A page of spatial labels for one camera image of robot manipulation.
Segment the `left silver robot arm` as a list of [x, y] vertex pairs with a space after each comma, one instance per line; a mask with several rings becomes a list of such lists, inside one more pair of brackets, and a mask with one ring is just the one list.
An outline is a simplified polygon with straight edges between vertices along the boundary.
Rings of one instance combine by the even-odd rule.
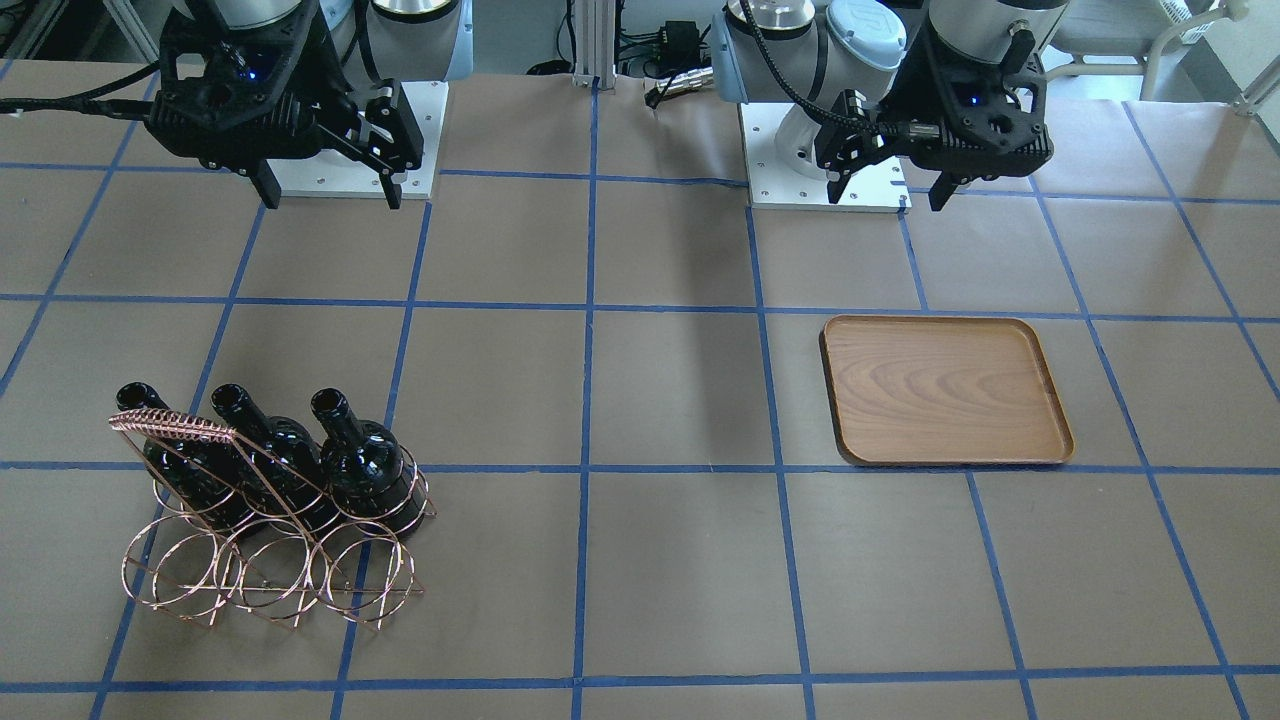
[[758, 208], [904, 213], [905, 165], [931, 209], [1053, 156], [1039, 56], [1065, 1], [730, 1], [712, 22]]

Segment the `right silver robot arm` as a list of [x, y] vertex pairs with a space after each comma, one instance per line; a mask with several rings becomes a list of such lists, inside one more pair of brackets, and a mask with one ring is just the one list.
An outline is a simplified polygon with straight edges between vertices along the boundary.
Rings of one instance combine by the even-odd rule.
[[426, 199], [452, 82], [474, 69], [468, 1], [178, 1], [150, 135], [246, 178], [261, 202]]

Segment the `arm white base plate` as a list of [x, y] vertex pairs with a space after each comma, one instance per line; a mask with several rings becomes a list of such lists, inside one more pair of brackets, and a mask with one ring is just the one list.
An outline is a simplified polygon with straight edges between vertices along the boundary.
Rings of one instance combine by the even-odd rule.
[[897, 158], [859, 170], [832, 201], [829, 176], [815, 164], [819, 126], [812, 118], [783, 102], [740, 104], [739, 115], [754, 208], [864, 213], [911, 209]]
[[[422, 131], [421, 167], [411, 169], [399, 184], [403, 200], [429, 200], [438, 177], [442, 132], [451, 85], [444, 81], [408, 82], [404, 94]], [[385, 200], [374, 170], [325, 149], [307, 159], [270, 159], [284, 197]]]

